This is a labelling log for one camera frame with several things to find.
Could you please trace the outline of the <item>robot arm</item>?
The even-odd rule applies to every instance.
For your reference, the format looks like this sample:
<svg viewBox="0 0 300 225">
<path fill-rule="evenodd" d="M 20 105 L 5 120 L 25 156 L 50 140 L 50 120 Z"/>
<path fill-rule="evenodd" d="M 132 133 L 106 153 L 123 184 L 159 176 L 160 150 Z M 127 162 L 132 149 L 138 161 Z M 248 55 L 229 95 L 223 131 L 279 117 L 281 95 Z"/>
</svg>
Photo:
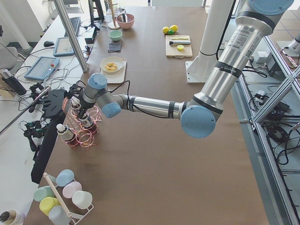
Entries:
<svg viewBox="0 0 300 225">
<path fill-rule="evenodd" d="M 112 118 L 121 110 L 142 112 L 163 119 L 179 119 L 184 132 L 193 138 L 210 135 L 223 112 L 223 102 L 240 77 L 261 39 L 271 35 L 291 0 L 247 0 L 236 18 L 236 29 L 216 62 L 202 90 L 188 102 L 174 102 L 128 94 L 114 95 L 107 78 L 95 73 L 79 95 L 78 118 L 98 105 Z"/>
</svg>

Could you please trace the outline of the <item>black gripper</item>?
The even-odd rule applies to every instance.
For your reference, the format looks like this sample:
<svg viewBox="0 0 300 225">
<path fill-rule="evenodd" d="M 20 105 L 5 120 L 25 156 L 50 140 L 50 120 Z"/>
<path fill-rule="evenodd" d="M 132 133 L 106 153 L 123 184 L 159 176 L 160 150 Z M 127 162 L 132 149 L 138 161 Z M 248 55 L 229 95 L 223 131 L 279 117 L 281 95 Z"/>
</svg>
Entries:
<svg viewBox="0 0 300 225">
<path fill-rule="evenodd" d="M 72 97 L 75 97 L 77 99 L 82 99 L 84 87 L 79 86 L 77 84 L 73 84 L 70 88 L 69 91 L 67 92 L 67 99 L 71 99 Z"/>
</svg>

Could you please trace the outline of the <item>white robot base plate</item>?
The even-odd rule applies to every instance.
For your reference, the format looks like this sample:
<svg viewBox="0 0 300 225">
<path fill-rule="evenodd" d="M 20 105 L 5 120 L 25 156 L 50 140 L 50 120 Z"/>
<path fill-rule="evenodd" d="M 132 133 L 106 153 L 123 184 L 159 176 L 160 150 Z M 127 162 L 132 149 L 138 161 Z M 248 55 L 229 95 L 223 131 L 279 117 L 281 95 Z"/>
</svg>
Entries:
<svg viewBox="0 0 300 225">
<path fill-rule="evenodd" d="M 205 75 L 203 74 L 203 64 L 198 61 L 186 61 L 186 76 L 188 83 L 204 83 L 206 82 Z"/>
</svg>

